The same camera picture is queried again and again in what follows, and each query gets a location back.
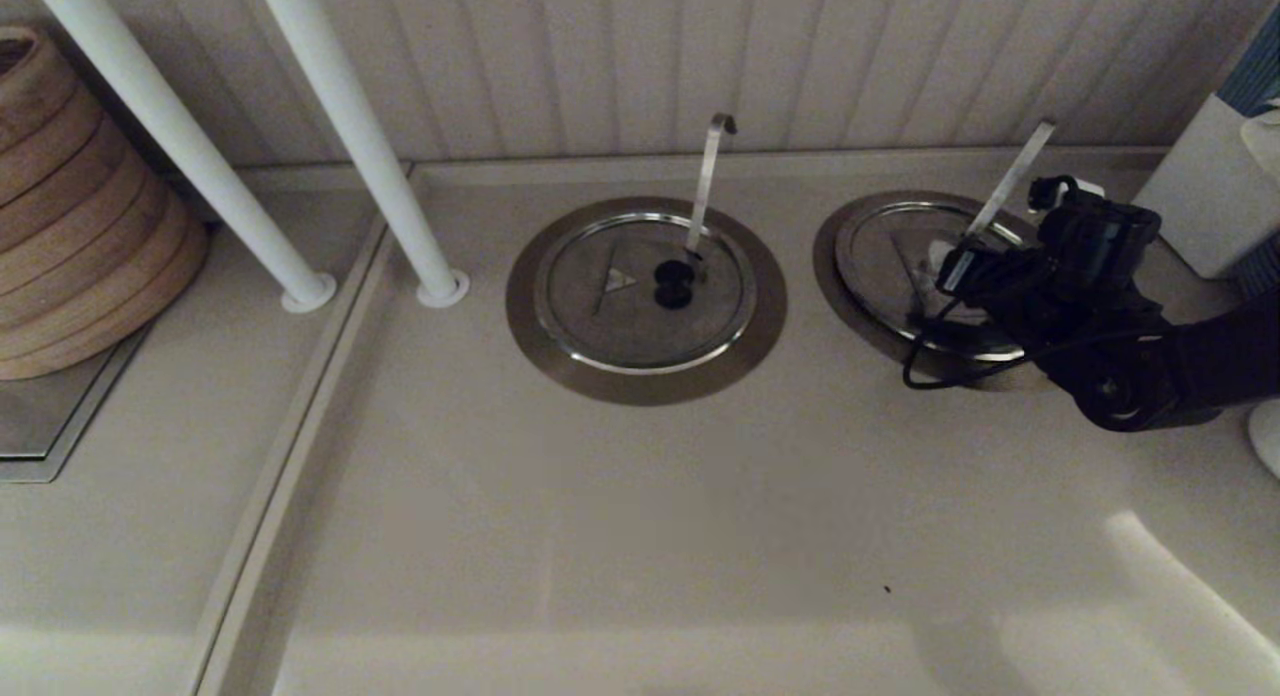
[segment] pole base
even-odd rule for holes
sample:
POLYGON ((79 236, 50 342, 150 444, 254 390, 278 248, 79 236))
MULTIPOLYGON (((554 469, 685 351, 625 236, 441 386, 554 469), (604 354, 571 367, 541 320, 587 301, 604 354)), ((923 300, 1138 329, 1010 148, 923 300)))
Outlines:
POLYGON ((320 283, 324 283, 324 290, 320 292, 317 298, 311 301, 294 299, 293 296, 289 296, 288 290, 284 292, 284 296, 280 296, 280 304, 287 312, 311 313, 316 308, 328 304, 329 299, 333 299, 333 296, 338 292, 338 280, 334 276, 329 276, 328 273, 317 273, 316 276, 320 276, 320 283))
POLYGON ((417 287, 417 303, 424 304, 424 307, 430 310, 443 310, 449 308, 452 304, 462 301, 463 296, 467 296, 467 290, 471 290, 471 276, 466 273, 458 271, 457 267, 449 269, 453 273, 453 280, 457 281, 457 289, 453 289, 452 294, 444 296, 444 298, 436 298, 431 296, 430 290, 426 290, 425 285, 417 287))

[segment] beadboard wall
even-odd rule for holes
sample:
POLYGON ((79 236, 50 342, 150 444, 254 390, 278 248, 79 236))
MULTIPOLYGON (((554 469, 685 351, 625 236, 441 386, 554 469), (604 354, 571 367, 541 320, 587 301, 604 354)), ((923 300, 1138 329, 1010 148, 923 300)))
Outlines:
MULTIPOLYGON (((229 160, 346 160, 262 0, 111 0, 229 160)), ((1170 145, 1276 0, 325 0, 401 157, 1170 145)), ((50 22, 40 0, 0 20, 50 22)))

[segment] countertop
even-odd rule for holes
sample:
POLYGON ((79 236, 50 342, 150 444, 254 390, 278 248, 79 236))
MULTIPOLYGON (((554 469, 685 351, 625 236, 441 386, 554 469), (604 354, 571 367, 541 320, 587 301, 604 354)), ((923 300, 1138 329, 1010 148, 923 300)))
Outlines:
MULTIPOLYGON (((909 391, 822 298, 810 249, 840 205, 982 200, 1006 157, 726 159, 712 205, 773 249, 786 326, 740 383, 658 408, 536 371, 504 290, 553 219, 689 198, 696 164, 417 168, 471 294, 425 310, 380 251, 306 454, 315 486, 282 495, 301 530, 259 586, 243 682, 219 692, 1280 692, 1280 484, 1244 409, 1117 435, 1053 389, 909 391)), ((1046 159, 1117 200, 1151 168, 1046 159)), ((1174 321, 1233 304, 1164 244, 1139 281, 1174 321)))
MULTIPOLYGON (((364 191, 259 187, 314 266, 342 278, 375 214, 364 191)), ((65 468, 0 486, 0 692, 189 692, 223 573, 333 308, 297 317, 225 228, 156 321, 65 468)))

